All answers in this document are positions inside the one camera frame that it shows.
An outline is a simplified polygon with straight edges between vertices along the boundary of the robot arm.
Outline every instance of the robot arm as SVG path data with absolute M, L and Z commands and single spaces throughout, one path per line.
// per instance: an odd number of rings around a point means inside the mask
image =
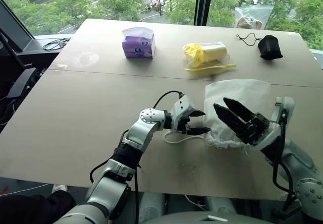
M 274 165 L 282 147 L 281 121 L 287 126 L 294 109 L 290 97 L 277 97 L 272 118 L 269 121 L 262 114 L 254 114 L 241 103 L 224 98 L 228 108 L 214 104 L 218 117 L 230 127 L 245 144 L 253 150 L 260 150 L 271 165 Z M 293 194 L 299 199 L 301 210 L 306 215 L 323 220 L 323 178 L 311 157 L 289 139 L 285 139 L 281 151 L 278 173 L 288 180 L 287 171 L 293 183 Z
M 100 224 L 118 217 L 131 191 L 127 181 L 134 176 L 154 132 L 170 129 L 187 135 L 206 133 L 211 129 L 190 128 L 187 124 L 189 117 L 202 115 L 204 112 L 196 110 L 187 95 L 174 104 L 170 113 L 166 110 L 144 109 L 89 188 L 86 203 L 74 207 L 55 223 Z

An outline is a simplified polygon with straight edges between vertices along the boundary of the plastic bag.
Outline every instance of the plastic bag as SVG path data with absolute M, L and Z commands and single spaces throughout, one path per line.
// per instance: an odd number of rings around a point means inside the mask
M 236 7 L 236 27 L 263 30 L 272 13 L 273 6 Z
M 214 110 L 213 104 L 226 106 L 223 97 L 235 99 L 252 112 L 262 112 L 271 84 L 254 79 L 234 79 L 214 82 L 205 87 L 204 126 L 212 130 L 204 135 L 208 145 L 219 148 L 240 147 L 245 144 L 224 124 Z
M 199 71 L 237 66 L 229 63 L 230 55 L 222 42 L 189 43 L 183 46 L 183 52 L 186 56 L 185 70 Z

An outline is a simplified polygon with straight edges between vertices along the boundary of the white sneaker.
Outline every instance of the white sneaker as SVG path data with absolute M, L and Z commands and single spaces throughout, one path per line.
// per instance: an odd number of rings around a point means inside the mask
M 62 191 L 67 192 L 68 191 L 67 185 L 56 185 L 55 184 L 52 187 L 51 193 L 54 193 L 55 191 L 58 191 L 58 190 L 62 190 Z

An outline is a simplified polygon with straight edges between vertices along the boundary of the white cable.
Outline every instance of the white cable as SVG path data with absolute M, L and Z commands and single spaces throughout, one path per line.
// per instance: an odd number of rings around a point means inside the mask
M 14 115 L 14 113 L 15 113 L 15 104 L 12 104 L 12 110 L 14 111 L 13 113 L 12 113 L 12 116 Z M 9 121 L 7 121 L 7 122 L 5 122 L 5 123 L 2 123 L 2 124 L 0 124 L 0 126 L 3 126 L 3 125 L 5 125 L 5 124 L 7 124 Z
M 181 143 L 181 142 L 185 142 L 189 139 L 193 139 L 193 138 L 200 138 L 200 139 L 204 139 L 202 136 L 198 136 L 198 135 L 194 135 L 194 136 L 189 136 L 189 137 L 186 137 L 184 139 L 181 139 L 179 141 L 175 141 L 175 142 L 172 142 L 172 141 L 169 141 L 169 140 L 166 140 L 166 136 L 169 135 L 169 134 L 176 134 L 177 132 L 171 132 L 171 131 L 168 131 L 164 134 L 164 141 L 167 142 L 168 144 L 177 144 L 177 143 Z
M 191 201 L 191 200 L 188 198 L 188 196 L 187 196 L 187 195 L 184 195 L 184 196 L 185 196 L 185 198 L 188 200 L 188 202 L 190 202 L 191 204 L 193 204 L 193 205 L 197 206 L 198 208 L 200 208 L 200 209 L 202 209 L 202 210 L 206 211 L 206 210 L 203 208 L 203 206 L 202 206 L 202 205 L 196 204 L 195 202 Z
M 40 185 L 40 186 L 37 186 L 37 187 L 34 187 L 34 188 L 30 188 L 30 189 L 26 189 L 26 190 L 20 190 L 20 191 L 8 193 L 8 194 L 0 195 L 0 196 L 13 195 L 13 194 L 17 194 L 17 193 L 20 193 L 20 192 L 23 192 L 23 191 L 34 190 L 34 189 L 37 189 L 37 188 L 40 188 L 40 187 L 44 187 L 46 185 L 50 185 L 50 184 L 44 184 L 44 185 Z

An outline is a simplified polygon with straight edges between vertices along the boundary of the tissue box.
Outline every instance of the tissue box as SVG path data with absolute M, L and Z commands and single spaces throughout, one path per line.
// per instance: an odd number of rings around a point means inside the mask
M 152 30 L 134 27 L 123 31 L 122 48 L 127 58 L 152 59 L 155 52 L 155 36 Z

